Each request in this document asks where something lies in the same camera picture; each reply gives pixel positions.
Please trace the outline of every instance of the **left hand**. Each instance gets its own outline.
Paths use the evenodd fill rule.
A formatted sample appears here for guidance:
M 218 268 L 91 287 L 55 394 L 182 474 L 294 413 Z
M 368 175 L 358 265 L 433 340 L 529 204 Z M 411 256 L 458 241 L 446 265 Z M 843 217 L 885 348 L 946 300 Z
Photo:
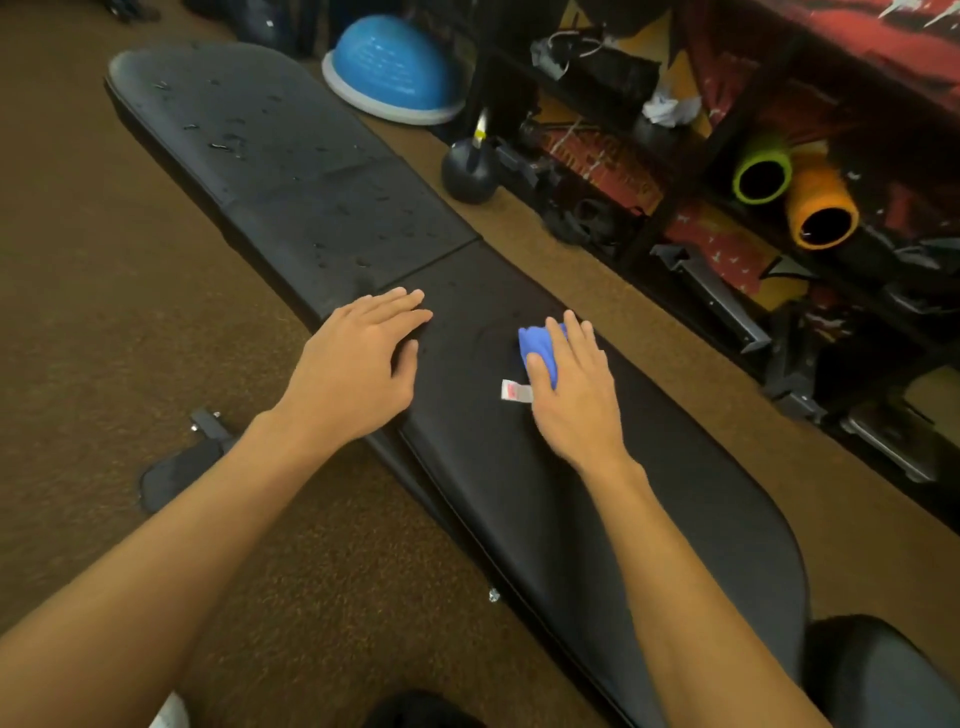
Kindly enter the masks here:
M 336 309 L 303 347 L 287 390 L 273 410 L 288 433 L 329 456 L 410 406 L 417 342 L 391 359 L 397 344 L 433 312 L 417 308 L 423 291 L 395 288 Z

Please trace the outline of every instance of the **blue microfiber towel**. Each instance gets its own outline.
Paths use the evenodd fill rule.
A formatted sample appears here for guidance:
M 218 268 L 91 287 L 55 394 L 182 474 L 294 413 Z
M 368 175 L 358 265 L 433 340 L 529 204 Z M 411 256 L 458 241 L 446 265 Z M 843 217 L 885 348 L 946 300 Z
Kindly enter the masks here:
M 566 324 L 560 324 L 561 330 L 566 336 Z M 550 386 L 557 388 L 557 360 L 553 357 L 553 341 L 550 339 L 550 332 L 545 327 L 522 328 L 517 332 L 520 339 L 520 356 L 523 357 L 523 367 L 527 366 L 527 354 L 538 353 L 540 358 L 546 364 L 547 371 L 550 373 Z

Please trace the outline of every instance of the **hand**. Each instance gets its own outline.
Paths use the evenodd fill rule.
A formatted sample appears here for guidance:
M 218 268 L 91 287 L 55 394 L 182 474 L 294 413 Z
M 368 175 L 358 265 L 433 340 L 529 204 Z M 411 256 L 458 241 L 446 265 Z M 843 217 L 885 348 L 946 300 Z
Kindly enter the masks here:
M 623 444 L 620 408 L 607 355 L 597 347 L 593 325 L 564 314 L 566 337 L 546 320 L 557 361 L 557 389 L 539 354 L 527 355 L 534 389 L 534 420 L 547 444 L 585 479 L 632 462 Z
M 417 308 L 423 291 L 395 288 L 338 308 L 303 347 L 276 420 L 318 457 L 368 435 L 410 406 L 417 342 L 396 345 L 433 317 Z

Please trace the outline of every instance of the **brown carpet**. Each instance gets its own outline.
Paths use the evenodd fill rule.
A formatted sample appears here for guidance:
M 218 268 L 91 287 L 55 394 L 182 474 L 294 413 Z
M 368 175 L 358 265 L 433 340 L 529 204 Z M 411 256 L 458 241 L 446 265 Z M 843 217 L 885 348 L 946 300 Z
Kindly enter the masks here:
M 0 629 L 142 516 L 138 471 L 191 441 L 198 405 L 242 427 L 305 332 L 115 120 L 109 58 L 221 36 L 174 0 L 122 26 L 95 0 L 0 7 Z M 441 145 L 372 125 L 432 183 Z M 763 484 L 804 549 L 817 615 L 893 622 L 960 676 L 960 540 L 668 315 L 498 193 L 462 210 L 491 243 L 690 411 Z M 496 726 L 599 725 L 480 573 L 363 445 L 307 486 L 182 683 L 204 726 L 355 726 L 440 690 Z

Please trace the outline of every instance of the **tag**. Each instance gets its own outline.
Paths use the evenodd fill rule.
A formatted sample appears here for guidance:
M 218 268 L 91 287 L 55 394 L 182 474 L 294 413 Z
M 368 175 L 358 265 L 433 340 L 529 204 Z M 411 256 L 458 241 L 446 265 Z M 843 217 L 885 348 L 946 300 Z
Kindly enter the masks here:
M 500 385 L 500 398 L 530 404 L 534 400 L 534 388 L 529 384 L 517 384 L 515 381 L 504 379 Z

